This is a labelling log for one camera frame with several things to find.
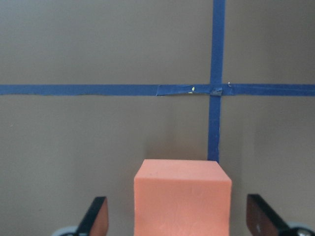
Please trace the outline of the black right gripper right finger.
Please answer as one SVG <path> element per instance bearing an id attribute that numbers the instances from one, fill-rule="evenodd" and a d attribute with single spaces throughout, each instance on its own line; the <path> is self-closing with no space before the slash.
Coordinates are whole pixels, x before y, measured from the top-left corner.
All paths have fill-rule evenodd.
<path id="1" fill-rule="evenodd" d="M 289 226 L 258 194 L 247 195 L 247 228 L 252 236 L 284 236 Z"/>

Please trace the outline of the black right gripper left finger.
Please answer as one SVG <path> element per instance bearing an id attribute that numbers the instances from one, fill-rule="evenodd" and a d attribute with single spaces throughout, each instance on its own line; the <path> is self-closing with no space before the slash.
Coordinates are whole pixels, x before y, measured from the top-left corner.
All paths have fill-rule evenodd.
<path id="1" fill-rule="evenodd" d="M 108 232 L 107 198 L 95 197 L 88 211 L 80 222 L 77 236 L 105 236 Z"/>

